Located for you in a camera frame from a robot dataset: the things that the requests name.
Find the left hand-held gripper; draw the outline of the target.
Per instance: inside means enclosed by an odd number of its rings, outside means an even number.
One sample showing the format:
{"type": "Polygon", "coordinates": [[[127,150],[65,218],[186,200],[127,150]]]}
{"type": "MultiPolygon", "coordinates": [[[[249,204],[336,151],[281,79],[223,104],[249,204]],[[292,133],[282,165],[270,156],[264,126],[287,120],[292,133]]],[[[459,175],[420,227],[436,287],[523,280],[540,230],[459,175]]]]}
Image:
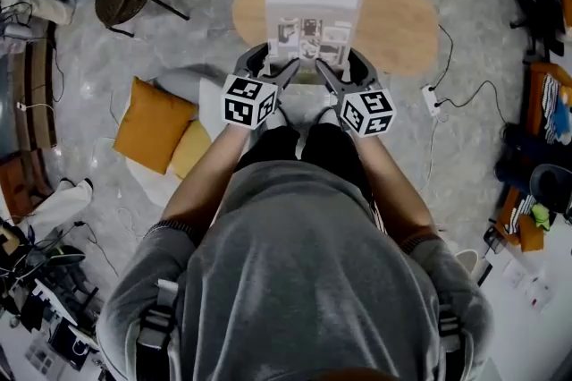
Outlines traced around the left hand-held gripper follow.
{"type": "Polygon", "coordinates": [[[298,74],[300,60],[295,58],[268,75],[268,83],[253,79],[264,68],[268,50],[267,43],[250,48],[227,76],[221,95],[221,115],[226,123],[256,130],[274,112],[278,90],[285,90],[298,74]]]}

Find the person's shoe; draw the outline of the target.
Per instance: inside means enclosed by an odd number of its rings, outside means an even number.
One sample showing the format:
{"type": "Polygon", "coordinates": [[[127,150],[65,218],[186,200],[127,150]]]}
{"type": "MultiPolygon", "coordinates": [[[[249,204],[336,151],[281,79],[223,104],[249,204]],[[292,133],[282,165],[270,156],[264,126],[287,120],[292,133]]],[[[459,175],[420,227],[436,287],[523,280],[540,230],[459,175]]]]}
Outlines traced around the person's shoe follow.
{"type": "Polygon", "coordinates": [[[290,127],[290,120],[280,106],[277,106],[272,114],[265,119],[267,130],[273,130],[282,126],[290,127]]]}
{"type": "Polygon", "coordinates": [[[331,107],[325,108],[318,116],[316,120],[317,125],[330,125],[338,129],[341,128],[341,123],[339,116],[336,114],[335,110],[331,107]]]}

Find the person's left shoe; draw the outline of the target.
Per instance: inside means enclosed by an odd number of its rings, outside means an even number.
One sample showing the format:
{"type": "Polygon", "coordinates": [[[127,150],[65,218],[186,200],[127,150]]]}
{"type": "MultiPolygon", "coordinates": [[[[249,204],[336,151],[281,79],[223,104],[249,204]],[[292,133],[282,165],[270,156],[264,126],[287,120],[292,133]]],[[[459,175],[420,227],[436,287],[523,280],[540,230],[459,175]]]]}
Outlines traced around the person's left shoe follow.
{"type": "Polygon", "coordinates": [[[273,130],[282,126],[290,127],[290,120],[280,106],[277,106],[272,114],[265,119],[267,130],[273,130]]]}

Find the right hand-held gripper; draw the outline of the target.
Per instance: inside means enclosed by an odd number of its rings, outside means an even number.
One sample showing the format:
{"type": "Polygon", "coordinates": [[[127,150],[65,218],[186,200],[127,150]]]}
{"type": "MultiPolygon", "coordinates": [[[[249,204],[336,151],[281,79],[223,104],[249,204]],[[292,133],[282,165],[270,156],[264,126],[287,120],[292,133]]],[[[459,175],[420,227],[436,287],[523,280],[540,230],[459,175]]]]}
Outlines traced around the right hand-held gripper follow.
{"type": "Polygon", "coordinates": [[[397,113],[389,90],[380,85],[376,69],[356,49],[349,51],[348,63],[351,82],[343,82],[328,63],[321,58],[315,60],[316,73],[337,97],[333,108],[341,128],[357,136],[387,132],[397,113]]]}

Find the white power strip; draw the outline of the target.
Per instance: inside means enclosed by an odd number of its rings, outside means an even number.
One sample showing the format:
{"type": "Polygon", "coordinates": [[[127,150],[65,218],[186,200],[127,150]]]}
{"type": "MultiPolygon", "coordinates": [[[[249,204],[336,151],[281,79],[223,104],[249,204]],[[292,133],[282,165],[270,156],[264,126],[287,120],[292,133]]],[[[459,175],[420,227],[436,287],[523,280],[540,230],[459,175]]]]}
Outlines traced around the white power strip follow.
{"type": "Polygon", "coordinates": [[[435,89],[427,84],[421,88],[421,93],[425,101],[425,105],[431,117],[437,117],[441,111],[440,103],[437,100],[435,89]]]}

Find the oval wooden table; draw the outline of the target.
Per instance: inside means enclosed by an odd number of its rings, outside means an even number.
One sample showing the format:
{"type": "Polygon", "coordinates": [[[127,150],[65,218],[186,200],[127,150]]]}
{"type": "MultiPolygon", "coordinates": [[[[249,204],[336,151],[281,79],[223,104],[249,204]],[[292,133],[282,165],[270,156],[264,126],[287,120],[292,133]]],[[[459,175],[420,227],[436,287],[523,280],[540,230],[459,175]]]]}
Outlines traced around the oval wooden table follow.
{"type": "MultiPolygon", "coordinates": [[[[248,45],[265,41],[264,0],[233,0],[232,20],[248,45]]],[[[363,0],[354,45],[379,71],[417,76],[436,59],[438,35],[429,0],[363,0]]]]}

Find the black office chair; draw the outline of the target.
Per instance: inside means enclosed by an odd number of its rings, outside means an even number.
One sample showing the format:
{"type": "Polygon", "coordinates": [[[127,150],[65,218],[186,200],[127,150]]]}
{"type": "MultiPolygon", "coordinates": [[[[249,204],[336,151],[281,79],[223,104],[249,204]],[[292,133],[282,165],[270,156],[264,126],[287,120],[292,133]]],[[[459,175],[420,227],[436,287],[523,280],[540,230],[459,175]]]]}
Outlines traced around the black office chair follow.
{"type": "Polygon", "coordinates": [[[528,36],[525,56],[529,60],[539,57],[544,62],[551,55],[564,57],[565,42],[572,39],[572,0],[516,0],[522,12],[518,21],[512,21],[512,30],[524,28],[528,36]]]}

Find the printed booklet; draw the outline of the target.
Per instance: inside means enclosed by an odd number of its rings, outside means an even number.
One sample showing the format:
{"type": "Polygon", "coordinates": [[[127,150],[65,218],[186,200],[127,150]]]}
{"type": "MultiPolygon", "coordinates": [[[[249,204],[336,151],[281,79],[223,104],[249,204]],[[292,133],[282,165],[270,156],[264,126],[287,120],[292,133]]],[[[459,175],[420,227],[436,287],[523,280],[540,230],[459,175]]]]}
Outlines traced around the printed booklet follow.
{"type": "Polygon", "coordinates": [[[346,80],[362,3],[363,0],[265,0],[265,65],[271,73],[277,73],[298,59],[299,73],[314,75],[315,60],[320,59],[346,80]]]}

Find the person's right forearm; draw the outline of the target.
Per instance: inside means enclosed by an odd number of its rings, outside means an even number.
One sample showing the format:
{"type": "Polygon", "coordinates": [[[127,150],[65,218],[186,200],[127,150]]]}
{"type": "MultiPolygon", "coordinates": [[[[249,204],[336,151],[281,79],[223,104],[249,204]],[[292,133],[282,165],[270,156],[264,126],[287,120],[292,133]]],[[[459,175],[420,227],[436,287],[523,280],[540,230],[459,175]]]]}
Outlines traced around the person's right forearm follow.
{"type": "Polygon", "coordinates": [[[352,139],[387,234],[399,245],[437,235],[427,205],[377,137],[352,139]]]}

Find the orange cushion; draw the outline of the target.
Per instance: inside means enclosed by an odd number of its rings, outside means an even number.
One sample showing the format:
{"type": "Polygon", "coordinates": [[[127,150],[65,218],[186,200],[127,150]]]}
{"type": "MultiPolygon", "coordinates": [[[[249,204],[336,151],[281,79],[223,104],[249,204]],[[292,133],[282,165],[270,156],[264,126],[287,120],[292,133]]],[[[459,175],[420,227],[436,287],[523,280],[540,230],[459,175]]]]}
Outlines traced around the orange cushion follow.
{"type": "Polygon", "coordinates": [[[197,113],[197,105],[135,77],[114,150],[155,173],[165,174],[197,113]]]}

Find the yellow cushion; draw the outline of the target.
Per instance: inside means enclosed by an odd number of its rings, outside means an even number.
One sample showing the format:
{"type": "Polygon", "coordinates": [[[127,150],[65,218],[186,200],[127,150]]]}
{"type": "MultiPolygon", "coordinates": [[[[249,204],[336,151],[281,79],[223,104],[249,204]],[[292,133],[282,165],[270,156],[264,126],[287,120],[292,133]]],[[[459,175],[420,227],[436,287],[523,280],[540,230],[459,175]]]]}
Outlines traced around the yellow cushion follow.
{"type": "Polygon", "coordinates": [[[209,149],[212,141],[199,120],[191,122],[173,151],[171,167],[179,179],[184,179],[209,149]]]}

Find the person's grey shirt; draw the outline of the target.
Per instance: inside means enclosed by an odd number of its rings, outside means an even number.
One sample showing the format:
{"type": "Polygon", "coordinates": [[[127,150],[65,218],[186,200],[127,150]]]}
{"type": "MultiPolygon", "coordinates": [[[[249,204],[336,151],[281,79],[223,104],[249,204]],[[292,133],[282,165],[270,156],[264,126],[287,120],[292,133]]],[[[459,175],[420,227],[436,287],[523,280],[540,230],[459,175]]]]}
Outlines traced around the person's grey shirt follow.
{"type": "Polygon", "coordinates": [[[360,190],[322,168],[249,165],[203,240],[190,231],[154,225],[104,305],[97,339],[115,376],[133,373],[136,323],[162,280],[179,285],[186,380],[292,381],[365,367],[441,380],[444,310],[469,340],[469,378],[487,361],[491,306],[445,242],[428,234],[398,245],[360,190]]]}

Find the white beanbag seat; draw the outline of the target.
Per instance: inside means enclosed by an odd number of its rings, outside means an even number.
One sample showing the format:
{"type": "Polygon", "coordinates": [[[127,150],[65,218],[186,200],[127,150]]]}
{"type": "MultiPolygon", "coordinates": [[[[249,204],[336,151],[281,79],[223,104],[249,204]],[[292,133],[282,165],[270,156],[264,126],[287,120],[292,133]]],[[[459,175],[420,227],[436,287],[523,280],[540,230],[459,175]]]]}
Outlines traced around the white beanbag seat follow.
{"type": "MultiPolygon", "coordinates": [[[[224,122],[220,116],[220,96],[222,94],[223,80],[191,68],[180,68],[169,70],[146,82],[197,105],[198,113],[191,122],[199,120],[212,142],[223,130],[224,122]]],[[[130,95],[119,119],[119,124],[127,111],[129,103],[130,95]]],[[[156,205],[160,207],[165,206],[182,181],[174,174],[171,163],[168,165],[165,174],[158,174],[121,154],[120,156],[125,158],[129,171],[143,188],[147,197],[156,205]]]]}

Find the person's right shoe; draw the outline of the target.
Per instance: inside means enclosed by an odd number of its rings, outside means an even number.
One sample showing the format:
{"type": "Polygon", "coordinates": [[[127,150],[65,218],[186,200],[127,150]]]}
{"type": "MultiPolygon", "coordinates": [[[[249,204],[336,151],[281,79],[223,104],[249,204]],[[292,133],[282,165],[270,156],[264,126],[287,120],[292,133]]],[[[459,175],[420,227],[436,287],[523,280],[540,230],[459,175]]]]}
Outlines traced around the person's right shoe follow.
{"type": "Polygon", "coordinates": [[[341,128],[341,123],[339,116],[336,114],[335,110],[331,107],[325,108],[318,116],[316,120],[317,125],[330,125],[338,129],[341,128]]]}

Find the person's black trousers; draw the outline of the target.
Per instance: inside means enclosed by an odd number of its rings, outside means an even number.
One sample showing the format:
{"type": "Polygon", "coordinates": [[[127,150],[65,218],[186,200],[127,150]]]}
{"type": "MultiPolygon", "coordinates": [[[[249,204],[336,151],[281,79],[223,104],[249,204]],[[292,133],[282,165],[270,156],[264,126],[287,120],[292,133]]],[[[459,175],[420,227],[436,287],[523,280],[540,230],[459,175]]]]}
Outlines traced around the person's black trousers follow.
{"type": "MultiPolygon", "coordinates": [[[[299,133],[290,126],[279,126],[262,133],[255,145],[240,159],[235,172],[254,163],[277,160],[298,162],[299,133]]],[[[366,172],[351,137],[337,124],[317,123],[307,135],[300,160],[316,165],[356,185],[368,203],[373,194],[366,172]]]]}

